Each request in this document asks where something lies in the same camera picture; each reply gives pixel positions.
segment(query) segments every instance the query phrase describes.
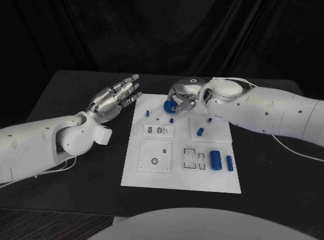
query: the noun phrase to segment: black table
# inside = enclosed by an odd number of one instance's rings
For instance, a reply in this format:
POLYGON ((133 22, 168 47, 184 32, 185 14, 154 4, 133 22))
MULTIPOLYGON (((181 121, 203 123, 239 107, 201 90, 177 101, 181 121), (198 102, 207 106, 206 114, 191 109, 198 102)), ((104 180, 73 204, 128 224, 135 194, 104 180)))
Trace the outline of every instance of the black table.
MULTIPOLYGON (((61 70, 28 122, 77 114, 97 92, 129 74, 61 70)), ((141 75, 139 90, 168 94, 183 76, 141 75)), ((251 79, 262 87, 303 94, 291 80, 251 79)), ((120 186, 135 104, 115 121, 109 146, 94 144, 75 166, 0 189, 0 208, 129 217, 165 208, 213 208, 293 227, 324 228, 324 163, 291 153, 269 135, 230 125, 242 194, 120 186)), ((279 137, 298 152, 324 159, 324 148, 279 137)))

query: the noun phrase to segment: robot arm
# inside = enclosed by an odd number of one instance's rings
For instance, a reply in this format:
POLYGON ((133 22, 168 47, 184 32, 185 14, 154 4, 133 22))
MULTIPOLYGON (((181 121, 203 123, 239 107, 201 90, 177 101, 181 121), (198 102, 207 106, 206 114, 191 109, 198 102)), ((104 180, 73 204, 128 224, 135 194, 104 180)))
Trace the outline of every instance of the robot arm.
POLYGON ((198 88, 197 96, 197 107, 214 119, 324 147, 324 101, 272 88, 243 89, 222 77, 198 88))
POLYGON ((107 87, 75 116, 10 126, 0 130, 0 183, 28 178, 84 154, 93 143, 107 145, 112 129, 102 126, 141 97, 139 75, 107 87), (57 151, 57 142, 62 151, 57 151))

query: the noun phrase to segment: white round object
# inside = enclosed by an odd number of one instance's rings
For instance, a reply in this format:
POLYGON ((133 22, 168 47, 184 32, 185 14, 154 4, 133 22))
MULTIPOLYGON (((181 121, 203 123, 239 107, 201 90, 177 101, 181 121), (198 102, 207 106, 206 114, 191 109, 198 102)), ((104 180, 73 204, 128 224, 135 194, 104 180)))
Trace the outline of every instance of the white round object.
POLYGON ((213 79, 211 82, 216 83, 213 84, 213 91, 217 95, 227 98, 235 98, 242 95, 243 88, 235 81, 213 79))
POLYGON ((91 240, 316 240, 304 233, 246 214, 207 208, 172 208, 130 217, 91 240))

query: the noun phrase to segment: robotic hand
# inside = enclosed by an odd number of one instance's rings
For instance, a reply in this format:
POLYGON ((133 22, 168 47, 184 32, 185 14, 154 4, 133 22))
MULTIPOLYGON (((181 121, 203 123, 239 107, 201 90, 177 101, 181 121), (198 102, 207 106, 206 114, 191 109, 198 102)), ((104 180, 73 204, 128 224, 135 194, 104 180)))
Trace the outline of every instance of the robotic hand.
POLYGON ((165 111, 177 113, 197 106, 219 121, 324 147, 324 101, 256 85, 243 89, 235 81, 253 85, 242 78, 214 77, 209 83, 196 77, 178 80, 170 90, 165 111), (183 100, 180 105, 174 95, 183 100))
POLYGON ((139 75, 107 87, 75 116, 62 116, 0 129, 0 183, 20 180, 84 154, 93 143, 107 145, 112 129, 102 126, 141 97, 139 75))

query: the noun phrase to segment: dark carpet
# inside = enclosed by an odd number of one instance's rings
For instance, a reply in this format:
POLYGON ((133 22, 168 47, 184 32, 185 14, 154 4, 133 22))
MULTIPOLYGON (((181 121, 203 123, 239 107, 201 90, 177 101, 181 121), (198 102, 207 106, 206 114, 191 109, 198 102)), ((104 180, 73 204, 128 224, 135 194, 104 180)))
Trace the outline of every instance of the dark carpet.
MULTIPOLYGON (((110 216, 0 209, 0 240, 84 240, 112 224, 110 216)), ((324 229, 294 229, 324 240, 324 229)))

